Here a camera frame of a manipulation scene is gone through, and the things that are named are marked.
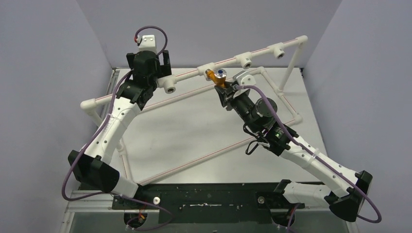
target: white pvc pipe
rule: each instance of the white pvc pipe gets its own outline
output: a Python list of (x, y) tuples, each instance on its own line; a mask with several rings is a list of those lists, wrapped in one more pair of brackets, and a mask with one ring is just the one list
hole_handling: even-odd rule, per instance
[[(273, 44), (273, 45), (270, 45), (266, 48), (250, 52), (250, 59), (253, 58), (253, 57), (257, 57), (257, 56), (261, 56), (261, 55), (264, 55), (264, 54), (272, 53), (272, 52), (274, 52), (275, 48), (285, 49), (285, 48), (296, 46), (296, 45), (301, 47), (303, 44), (305, 44), (307, 42), (307, 40), (308, 40), (308, 37), (303, 35), (303, 36), (299, 36), (299, 37), (297, 37), (293, 40), (290, 40), (290, 41)], [(237, 63), (240, 63), (240, 61), (238, 61), (236, 59), (236, 56), (235, 56), (233, 58), (229, 58), (229, 59), (226, 59), (226, 60), (215, 62), (213, 64), (214, 65), (213, 69), (224, 68), (224, 67), (228, 67), (228, 66), (231, 66), (231, 65), (235, 65)], [(198, 69), (194, 69), (194, 70), (185, 72), (183, 74), (178, 74), (176, 76), (169, 76), (169, 77), (165, 77), (163, 79), (173, 79), (172, 83), (177, 83), (179, 81), (186, 80), (186, 79), (189, 79), (189, 78), (192, 78), (192, 77), (196, 77), (198, 75), (202, 75), (201, 72)], [(159, 85), (159, 87), (163, 87), (162, 83), (165, 83), (165, 81), (163, 80), (160, 83), (161, 83), (161, 85)]]
[(119, 156), (121, 160), (123, 161), (124, 173), (126, 174), (126, 178), (133, 180), (133, 175), (130, 170), (129, 160), (127, 159), (127, 150), (126, 150), (126, 146), (124, 144), (123, 138), (120, 139), (119, 146), (121, 148), (116, 148), (116, 149), (118, 150)]
[(289, 62), (288, 68), (286, 69), (282, 80), (280, 81), (279, 91), (283, 91), (283, 88), (285, 87), (286, 82), (288, 81), (289, 77), (291, 76), (292, 70), (295, 67), (296, 61), (300, 57), (301, 53), (302, 53), (302, 48), (300, 46), (298, 46), (295, 50), (295, 53), (292, 56), (291, 62)]
[(110, 103), (110, 101), (112, 100), (112, 96), (113, 96), (113, 94), (109, 94), (107, 96), (97, 98), (96, 99), (96, 105), (100, 106), (100, 105), (105, 105), (105, 104)]
[(147, 178), (147, 179), (142, 180), (142, 181), (137, 182), (137, 183), (140, 184), (140, 185), (142, 185), (142, 186), (145, 186), (145, 185), (147, 185), (147, 184), (150, 184), (150, 183), (154, 183), (154, 182), (163, 180), (163, 179), (165, 179), (165, 178), (167, 178), (167, 177), (169, 177), (169, 176), (171, 176), (171, 175), (174, 175), (174, 174), (179, 173), (179, 172), (181, 172), (181, 171), (183, 171), (183, 170), (186, 170), (186, 169), (188, 169), (188, 168), (191, 168), (191, 167), (193, 167), (193, 166), (199, 165), (199, 164), (201, 164), (201, 163), (203, 163), (203, 162), (206, 162), (206, 161), (208, 161), (208, 160), (211, 160), (211, 159), (213, 159), (213, 158), (216, 158), (216, 157), (218, 157), (218, 156), (220, 156), (220, 155), (222, 155), (222, 154), (225, 154), (225, 153), (227, 153), (227, 152), (229, 152), (229, 151), (232, 151), (232, 150), (234, 150), (234, 149), (237, 149), (237, 148), (239, 148), (239, 147), (242, 147), (242, 146), (244, 146), (244, 145), (247, 145), (247, 144), (249, 144), (249, 143), (250, 143), (251, 141), (253, 141), (253, 140), (254, 140), (253, 137), (248, 138), (248, 139), (245, 139), (245, 140), (240, 141), (240, 142), (238, 142), (238, 143), (236, 143), (236, 144), (233, 144), (233, 145), (228, 146), (228, 147), (226, 147), (226, 148), (223, 148), (223, 149), (221, 149), (221, 150), (215, 151), (215, 152), (213, 152), (213, 153), (211, 153), (211, 154), (205, 155), (205, 156), (200, 157), (200, 158), (198, 158), (198, 159), (192, 160), (192, 161), (190, 161), (190, 162), (188, 162), (188, 163), (185, 163), (185, 164), (183, 164), (183, 165), (181, 165), (181, 166), (178, 166), (178, 167), (176, 167), (176, 168), (173, 168), (173, 169), (164, 171), (164, 172), (162, 172), (162, 173), (159, 173), (159, 174), (157, 174), (157, 175), (154, 175), (154, 176), (152, 176), (152, 177), (150, 177), (150, 178)]

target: white platform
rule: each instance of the white platform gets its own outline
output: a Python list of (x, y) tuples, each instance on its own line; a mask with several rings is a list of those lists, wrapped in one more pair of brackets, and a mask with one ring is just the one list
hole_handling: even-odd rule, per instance
[[(173, 74), (191, 69), (172, 69)], [(228, 77), (241, 68), (226, 69)], [(128, 69), (121, 69), (122, 77)], [(267, 68), (275, 83), (279, 83), (285, 68)], [(257, 87), (278, 105), (278, 114), (286, 123), (292, 119), (285, 105), (275, 95), (261, 75), (255, 75)], [(163, 89), (155, 91), (148, 105), (187, 93), (212, 84), (203, 77), (191, 78), (176, 84), (173, 94)], [(326, 154), (302, 76), (295, 68), (285, 87), (285, 95), (293, 108), (301, 114), (303, 122), (292, 126), (298, 134)], [(250, 98), (258, 99), (251, 91)], [(245, 140), (250, 136), (242, 131), (243, 121), (235, 111), (221, 107), (214, 89), (138, 115), (125, 132), (128, 161), (135, 182), (140, 182), (162, 171), (178, 167), (187, 161), (200, 158), (217, 150)], [(292, 162), (286, 161), (259, 147), (252, 155), (244, 153), (246, 147), (228, 152), (218, 158), (168, 177), (159, 183), (251, 183), (279, 182), (290, 179), (296, 182), (318, 181)], [(117, 152), (113, 167), (122, 171), (124, 166)]]

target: black joint housing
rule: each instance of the black joint housing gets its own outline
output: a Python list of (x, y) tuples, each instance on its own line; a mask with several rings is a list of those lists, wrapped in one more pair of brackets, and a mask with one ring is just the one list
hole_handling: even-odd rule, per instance
[[(79, 152), (72, 150), (68, 160), (70, 165), (73, 164)], [(92, 158), (86, 154), (80, 157), (73, 170), (74, 177), (77, 181), (93, 186), (105, 193), (110, 193), (119, 181), (119, 172), (110, 165), (101, 161), (100, 156)]]
[[(372, 182), (372, 175), (367, 171), (362, 171), (356, 176), (358, 181), (356, 186), (368, 195), (369, 187)], [(338, 198), (332, 192), (325, 197), (325, 200), (330, 204), (329, 209), (339, 218), (355, 222), (365, 199), (354, 188), (348, 188), (348, 195)]]
[(169, 51), (165, 50), (162, 54), (163, 65), (160, 65), (159, 56), (152, 51), (128, 53), (126, 59), (130, 69), (133, 70), (133, 79), (126, 80), (120, 86), (116, 97), (127, 98), (143, 110), (157, 89), (157, 79), (172, 74)]

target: light purple wall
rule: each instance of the light purple wall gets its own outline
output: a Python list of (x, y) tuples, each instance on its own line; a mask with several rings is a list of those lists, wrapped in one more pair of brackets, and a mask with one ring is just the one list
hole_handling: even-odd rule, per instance
[[(305, 69), (328, 155), (374, 176), (380, 224), (362, 233), (411, 232), (412, 1), (343, 0)], [(363, 216), (375, 219), (368, 204)]]
[[(136, 51), (134, 33), (146, 25), (168, 33), (173, 67), (217, 62), (305, 34), (303, 67), (342, 0), (77, 1), (113, 67), (127, 67), (126, 53)], [(155, 35), (162, 44), (161, 34)], [(284, 67), (293, 49), (286, 53), (281, 60), (267, 55), (252, 62)]]
[(0, 2), (0, 232), (58, 232), (67, 156), (95, 129), (79, 104), (110, 74), (75, 0)]

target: screw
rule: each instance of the screw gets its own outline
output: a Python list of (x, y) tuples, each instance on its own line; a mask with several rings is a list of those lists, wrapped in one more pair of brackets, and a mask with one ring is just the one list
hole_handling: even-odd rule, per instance
[(263, 203), (265, 203), (265, 198), (262, 197), (262, 196), (260, 196), (260, 197), (257, 198), (257, 202), (258, 202), (259, 204), (263, 204)]

